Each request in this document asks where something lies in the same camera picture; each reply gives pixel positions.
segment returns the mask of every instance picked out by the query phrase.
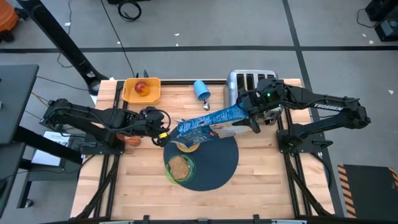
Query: orange vacuum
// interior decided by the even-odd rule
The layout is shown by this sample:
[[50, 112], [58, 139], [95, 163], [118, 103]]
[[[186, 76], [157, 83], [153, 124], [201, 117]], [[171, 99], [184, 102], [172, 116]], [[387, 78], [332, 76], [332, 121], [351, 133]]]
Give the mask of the orange vacuum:
[[6, 0], [0, 0], [0, 41], [12, 42], [11, 33], [19, 19], [27, 19], [28, 15], [23, 9], [13, 8]]

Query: yellow-black striped tape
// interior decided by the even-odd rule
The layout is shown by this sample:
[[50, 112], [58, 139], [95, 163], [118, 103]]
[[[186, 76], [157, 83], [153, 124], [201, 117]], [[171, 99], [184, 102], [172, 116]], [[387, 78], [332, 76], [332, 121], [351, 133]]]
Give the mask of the yellow-black striped tape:
[[348, 218], [356, 218], [353, 195], [351, 193], [351, 190], [349, 189], [346, 169], [344, 168], [343, 165], [337, 165], [337, 170], [338, 170], [338, 176], [340, 178], [341, 188], [343, 189], [343, 196], [346, 204]]
[[398, 175], [397, 175], [396, 170], [394, 170], [392, 167], [388, 167], [388, 169], [392, 173], [392, 178], [394, 179], [394, 182], [396, 183], [396, 187], [398, 187]]

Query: blue plastic bag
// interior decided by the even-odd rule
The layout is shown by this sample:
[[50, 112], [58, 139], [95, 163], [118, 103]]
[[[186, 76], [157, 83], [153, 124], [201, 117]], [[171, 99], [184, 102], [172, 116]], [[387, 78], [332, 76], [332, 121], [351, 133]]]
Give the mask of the blue plastic bag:
[[178, 136], [171, 142], [189, 148], [201, 142], [227, 138], [241, 133], [251, 133], [247, 126], [232, 124], [248, 118], [248, 114], [236, 105], [214, 113], [180, 122], [177, 126]]

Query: orange bowl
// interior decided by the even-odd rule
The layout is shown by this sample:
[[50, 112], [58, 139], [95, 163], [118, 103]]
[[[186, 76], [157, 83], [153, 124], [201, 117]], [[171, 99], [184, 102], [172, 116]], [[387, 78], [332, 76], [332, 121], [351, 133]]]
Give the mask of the orange bowl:
[[[134, 90], [137, 82], [144, 82], [149, 87], [148, 95], [141, 96]], [[160, 79], [128, 78], [124, 81], [122, 97], [134, 105], [155, 105], [160, 101]]]

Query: blue plastic cup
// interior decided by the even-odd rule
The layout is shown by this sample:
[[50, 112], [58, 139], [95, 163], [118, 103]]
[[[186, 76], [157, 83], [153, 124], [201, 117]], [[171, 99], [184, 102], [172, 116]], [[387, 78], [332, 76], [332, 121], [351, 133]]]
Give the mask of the blue plastic cup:
[[193, 83], [193, 88], [198, 100], [207, 100], [210, 97], [210, 91], [202, 80], [197, 80]]

